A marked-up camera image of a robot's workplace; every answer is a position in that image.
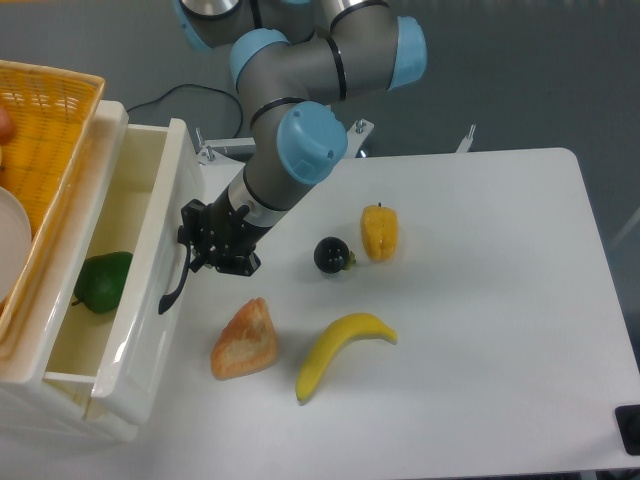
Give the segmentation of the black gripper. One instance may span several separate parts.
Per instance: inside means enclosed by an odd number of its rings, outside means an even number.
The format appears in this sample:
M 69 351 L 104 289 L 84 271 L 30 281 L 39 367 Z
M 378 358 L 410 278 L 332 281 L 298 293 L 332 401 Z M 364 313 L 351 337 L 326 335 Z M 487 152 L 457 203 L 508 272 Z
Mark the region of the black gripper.
M 209 242 L 207 252 L 197 253 L 189 270 L 196 273 L 206 267 L 221 274 L 252 276 L 261 266 L 253 251 L 271 228 L 249 223 L 249 213 L 245 206 L 232 206 L 229 188 L 207 206 L 198 199 L 184 205 L 180 210 L 182 224 L 177 242 L 196 250 L 205 247 L 206 235 Z

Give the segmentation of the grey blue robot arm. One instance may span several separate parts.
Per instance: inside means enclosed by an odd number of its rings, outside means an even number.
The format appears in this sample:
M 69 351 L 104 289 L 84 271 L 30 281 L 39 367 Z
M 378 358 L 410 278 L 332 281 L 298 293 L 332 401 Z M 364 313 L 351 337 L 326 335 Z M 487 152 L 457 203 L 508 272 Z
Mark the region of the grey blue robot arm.
M 331 105 L 418 81 L 427 42 L 418 21 L 386 1 L 179 1 L 197 48 L 231 48 L 229 68 L 255 143 L 211 204 L 182 209 L 184 271 L 249 276 L 255 248 L 344 157 Z

